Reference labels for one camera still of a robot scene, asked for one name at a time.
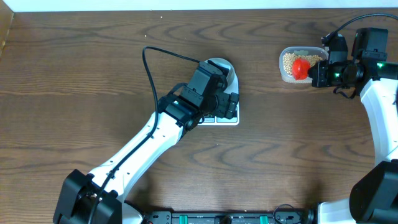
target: wooden table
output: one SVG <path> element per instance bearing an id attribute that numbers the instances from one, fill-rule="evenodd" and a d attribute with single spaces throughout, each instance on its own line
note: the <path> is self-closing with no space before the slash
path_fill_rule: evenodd
<path id="1" fill-rule="evenodd" d="M 259 211 L 347 197 L 374 164 L 364 107 L 330 88 L 283 82 L 279 54 L 319 47 L 370 12 L 398 9 L 17 13 L 0 63 L 0 222 L 50 223 L 64 178 L 100 165 L 147 122 L 144 45 L 229 60 L 241 123 L 189 132 L 142 177 L 133 204 Z M 397 21 L 349 25 L 349 49 L 361 27 L 389 29 L 389 60 L 398 60 Z M 160 96 L 196 67 L 154 51 L 147 59 Z"/>

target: white backdrop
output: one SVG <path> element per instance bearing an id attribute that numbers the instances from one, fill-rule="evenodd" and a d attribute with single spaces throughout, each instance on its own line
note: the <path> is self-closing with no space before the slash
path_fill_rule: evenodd
<path id="1" fill-rule="evenodd" d="M 14 12 L 398 7 L 398 0 L 3 0 Z"/>

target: clear plastic container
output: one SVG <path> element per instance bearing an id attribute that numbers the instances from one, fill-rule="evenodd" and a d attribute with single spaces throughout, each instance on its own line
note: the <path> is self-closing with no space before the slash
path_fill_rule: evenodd
<path id="1" fill-rule="evenodd" d="M 295 80 L 293 75 L 288 74 L 284 69 L 284 55 L 286 53 L 294 53 L 296 55 L 317 55 L 323 59 L 328 59 L 329 54 L 325 49 L 320 47 L 288 47 L 280 53 L 279 56 L 279 70 L 282 79 L 288 83 L 311 83 L 312 78 L 307 77 L 304 80 Z"/>

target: red object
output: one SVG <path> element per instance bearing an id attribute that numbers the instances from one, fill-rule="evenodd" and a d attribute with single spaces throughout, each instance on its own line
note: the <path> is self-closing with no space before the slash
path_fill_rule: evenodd
<path id="1" fill-rule="evenodd" d="M 293 78 L 295 80 L 303 80 L 308 77 L 308 69 L 311 68 L 308 60 L 298 58 L 293 62 Z"/>

